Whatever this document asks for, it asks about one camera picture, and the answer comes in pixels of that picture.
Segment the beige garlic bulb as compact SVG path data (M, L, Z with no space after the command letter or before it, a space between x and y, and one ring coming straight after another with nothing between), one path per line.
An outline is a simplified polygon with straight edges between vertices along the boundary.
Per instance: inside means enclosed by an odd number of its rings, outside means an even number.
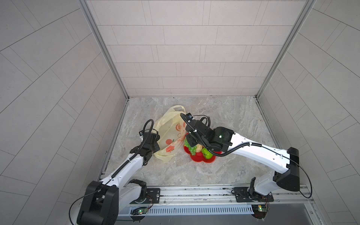
M200 144L197 144L197 145L196 145L196 153L201 152L202 149L203 149L203 146L202 146L202 145L200 145Z

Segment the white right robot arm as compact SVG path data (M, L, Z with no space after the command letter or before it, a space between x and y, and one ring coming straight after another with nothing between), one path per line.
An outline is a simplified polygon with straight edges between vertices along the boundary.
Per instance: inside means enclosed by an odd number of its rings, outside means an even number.
M211 129L202 120L195 119L190 113L181 114L186 124L186 140L190 147L203 146L216 157L236 154L252 159L269 167L261 177L254 177L247 189L247 197L252 201L267 199L274 190L300 191L299 151L272 148L241 136L231 129L217 127Z

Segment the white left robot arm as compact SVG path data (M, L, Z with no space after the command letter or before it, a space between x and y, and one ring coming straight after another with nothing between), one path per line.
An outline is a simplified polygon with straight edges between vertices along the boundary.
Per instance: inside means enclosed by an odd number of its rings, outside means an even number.
M158 132L139 132L142 143L134 147L126 160L101 181L92 181L81 198L82 204L76 225L113 225L119 211L132 201L146 199L146 182L130 179L147 165L152 155L160 150Z

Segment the red flower-shaped plastic plate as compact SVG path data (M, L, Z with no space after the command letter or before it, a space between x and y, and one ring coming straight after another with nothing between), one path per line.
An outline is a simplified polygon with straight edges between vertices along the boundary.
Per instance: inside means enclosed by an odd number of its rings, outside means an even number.
M216 159L216 156L213 156L212 159L208 159L208 160L207 160L207 159L205 159L205 158L203 157L203 154L202 154L201 152L196 153L195 156L192 156L186 147L183 147L183 149L184 149L184 151L190 156L190 158L191 158L194 162L212 163L212 162L214 162L215 159Z

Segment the cream plastic fruit-print bag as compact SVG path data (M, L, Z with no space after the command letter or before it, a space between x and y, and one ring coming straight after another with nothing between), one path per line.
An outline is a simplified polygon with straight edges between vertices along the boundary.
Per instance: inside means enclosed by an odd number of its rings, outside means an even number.
M181 117L182 113L186 113L183 106L173 106L169 108L154 125L154 128L160 135L160 139L157 142L160 150L154 153L154 155L166 163L169 162L177 150L184 145L186 124Z

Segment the green grape bunch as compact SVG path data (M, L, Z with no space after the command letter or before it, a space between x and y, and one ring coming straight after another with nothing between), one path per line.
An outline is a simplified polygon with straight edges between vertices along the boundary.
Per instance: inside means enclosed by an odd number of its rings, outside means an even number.
M195 156L195 155L196 155L196 153L197 153L197 146L195 145L195 146L191 147L190 144L189 144L188 141L187 141L187 138L184 139L184 147L186 147L186 148L188 149L188 151L190 152L190 154L191 154L192 156Z

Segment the green star fruit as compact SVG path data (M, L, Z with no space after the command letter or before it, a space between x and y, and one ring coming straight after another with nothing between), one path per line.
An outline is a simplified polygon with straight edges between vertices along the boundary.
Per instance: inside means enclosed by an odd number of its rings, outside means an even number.
M202 155L203 155L203 157L205 158L205 159L212 159L213 158L213 154L211 153L211 152L209 152L206 148L202 148L202 150L201 150L201 153L202 153Z

